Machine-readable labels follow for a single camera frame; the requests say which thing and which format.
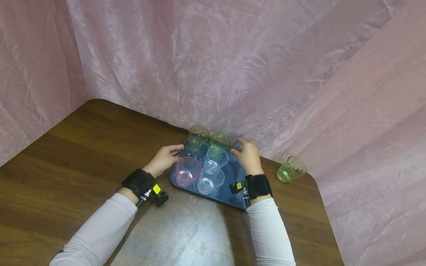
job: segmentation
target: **plastic cup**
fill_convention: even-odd
[[[183,157],[176,164],[176,184],[187,188],[200,176],[201,163],[194,157]]]
[[[217,146],[211,147],[207,151],[207,157],[204,162],[204,168],[210,174],[213,174],[216,170],[222,168],[228,162],[228,155],[226,152]]]
[[[206,168],[203,168],[201,176],[197,182],[197,189],[201,194],[209,195],[216,188],[220,187],[225,181],[225,175],[221,169],[213,174],[209,174]]]
[[[191,139],[185,142],[184,152],[185,156],[191,156],[200,159],[206,155],[207,149],[202,141]]]
[[[234,142],[232,144],[231,148],[227,150],[227,152],[228,152],[228,161],[230,163],[236,163],[236,162],[238,162],[237,157],[231,153],[231,149],[235,149],[235,150],[237,150],[239,152],[242,152],[242,144],[241,144],[241,142],[239,140],[237,140],[236,142]]]
[[[195,125],[189,129],[188,140],[195,139],[205,143],[209,139],[209,137],[210,132],[207,130],[207,128],[203,126]]]
[[[280,168],[278,168],[276,177],[283,183],[289,183],[301,178],[306,172],[307,170],[304,163],[299,158],[290,156],[284,161]]]
[[[216,132],[211,137],[210,147],[217,146],[222,149],[227,149],[231,146],[231,141],[228,136],[223,134],[222,132]]]

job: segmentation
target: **green plastic cup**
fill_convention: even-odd
[[[231,146],[231,140],[222,132],[216,132],[212,135],[210,140],[210,147],[213,146],[226,150]]]
[[[210,137],[210,132],[207,130],[207,128],[195,125],[192,126],[189,130],[188,140],[199,140],[202,143],[205,143]]]
[[[299,158],[290,156],[278,168],[276,177],[283,183],[290,183],[304,176],[306,172],[304,163]]]

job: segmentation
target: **blue tray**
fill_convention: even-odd
[[[202,157],[200,159],[201,162],[205,160],[205,157]],[[245,171],[240,166],[238,162],[236,163],[230,163],[227,162],[224,167],[222,167],[222,171],[225,174],[225,182],[222,186],[216,188],[210,195],[204,195],[198,192],[197,190],[197,182],[198,179],[195,180],[194,183],[192,183],[187,188],[179,187],[176,184],[176,164],[173,165],[172,172],[170,173],[170,180],[172,181],[173,185],[177,187],[178,189],[186,190],[188,192],[200,195],[202,197],[206,197],[210,200],[215,200],[236,208],[239,208],[241,210],[246,210],[246,206],[244,203],[244,199],[242,197],[242,192],[238,194],[231,194],[231,190],[229,189],[229,184],[237,181],[242,181],[245,179]]]

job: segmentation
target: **clear plastic cup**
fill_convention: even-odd
[[[217,146],[210,147],[207,151],[207,157],[204,162],[204,168],[210,174],[213,174],[216,170],[222,168],[228,162],[228,155],[226,151]]]
[[[185,156],[191,156],[200,159],[206,155],[206,151],[206,146],[200,140],[192,139],[185,142]]]
[[[213,174],[207,172],[207,168],[203,168],[201,176],[197,182],[197,189],[201,194],[209,195],[216,188],[220,187],[225,181],[225,175],[221,169],[218,169]]]
[[[176,184],[187,188],[200,176],[201,163],[194,157],[183,157],[176,164]]]
[[[231,146],[230,149],[226,150],[228,152],[228,161],[230,163],[236,163],[236,162],[238,162],[237,157],[231,153],[231,149],[235,149],[235,150],[237,150],[239,152],[242,152],[242,144],[241,144],[241,142],[239,140],[237,140],[236,142],[234,142],[232,144],[232,146]]]

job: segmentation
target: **yellow label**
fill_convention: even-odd
[[[153,191],[154,191],[156,194],[158,194],[158,193],[160,193],[161,188],[160,188],[158,185],[155,185],[155,186],[153,187]]]

